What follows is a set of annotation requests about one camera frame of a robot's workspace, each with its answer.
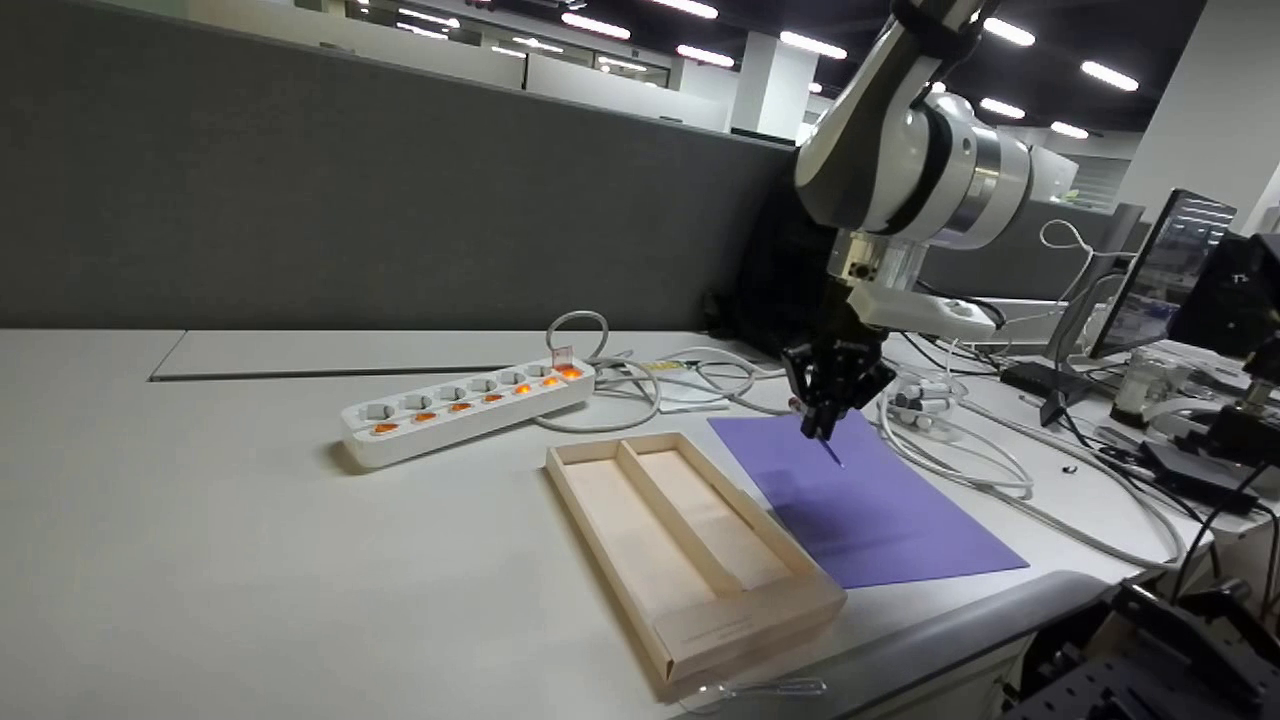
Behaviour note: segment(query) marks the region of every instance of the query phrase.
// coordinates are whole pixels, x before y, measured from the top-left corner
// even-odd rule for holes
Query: wooden tray
[[[843,603],[685,437],[553,450],[548,478],[666,702],[801,644]]]

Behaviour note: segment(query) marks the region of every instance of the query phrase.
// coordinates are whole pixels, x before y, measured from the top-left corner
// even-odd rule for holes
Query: white power strip
[[[532,417],[584,406],[598,390],[593,363],[532,359],[451,385],[381,396],[340,414],[346,443],[365,467],[399,465]]]

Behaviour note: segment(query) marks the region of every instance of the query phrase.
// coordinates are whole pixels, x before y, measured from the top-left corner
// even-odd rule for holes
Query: gray wall panel
[[[15,0],[0,324],[698,324],[786,154]]]

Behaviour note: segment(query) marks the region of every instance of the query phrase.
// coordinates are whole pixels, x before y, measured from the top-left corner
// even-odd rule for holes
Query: desk
[[[404,359],[412,347],[457,343],[404,331],[214,331],[202,347],[271,363],[271,351],[299,347],[314,359]],[[493,343],[510,343],[511,359],[543,351],[536,331]],[[618,335],[618,347],[643,351],[707,343]],[[412,390],[415,378],[147,385],[178,347],[196,341],[0,331],[0,717],[674,711],[652,702],[541,478],[543,450],[568,437],[515,427],[351,478],[335,453],[335,414]],[[652,432],[688,432],[757,494],[703,417],[666,417]],[[1090,467],[1063,478],[1058,453],[1011,432],[1001,441],[1042,467],[1046,507],[1133,551],[1163,551],[1119,488]],[[1106,586],[1135,573],[979,494],[942,494],[1030,568],[854,594],[838,631],[788,657],[788,669],[881,650],[1058,568]]]

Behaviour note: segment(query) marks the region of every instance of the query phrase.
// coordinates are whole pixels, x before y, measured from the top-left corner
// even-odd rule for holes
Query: purple paper
[[[838,423],[833,453],[796,417],[714,422],[760,483],[771,516],[843,590],[1030,568],[990,528],[916,478],[864,417]]]

